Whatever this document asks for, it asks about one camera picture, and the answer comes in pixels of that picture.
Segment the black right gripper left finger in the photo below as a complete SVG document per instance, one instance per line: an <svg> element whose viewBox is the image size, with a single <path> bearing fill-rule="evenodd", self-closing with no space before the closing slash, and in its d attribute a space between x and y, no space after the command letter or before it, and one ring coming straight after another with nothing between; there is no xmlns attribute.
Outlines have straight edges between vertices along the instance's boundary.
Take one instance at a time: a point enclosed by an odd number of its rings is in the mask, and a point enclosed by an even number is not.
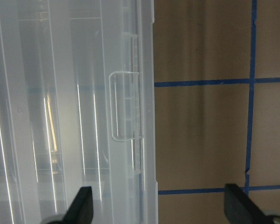
<svg viewBox="0 0 280 224"><path fill-rule="evenodd" d="M46 224L91 224L93 221L92 188L81 187L64 215L45 218Z"/></svg>

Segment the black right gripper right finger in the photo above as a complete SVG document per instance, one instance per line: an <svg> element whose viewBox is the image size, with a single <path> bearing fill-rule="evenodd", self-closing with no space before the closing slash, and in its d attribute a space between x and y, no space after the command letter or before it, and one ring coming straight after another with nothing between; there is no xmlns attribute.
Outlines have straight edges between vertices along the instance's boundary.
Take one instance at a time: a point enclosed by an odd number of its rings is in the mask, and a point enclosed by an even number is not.
<svg viewBox="0 0 280 224"><path fill-rule="evenodd" d="M224 187L224 214L230 224L280 224L280 215L266 215L233 183Z"/></svg>

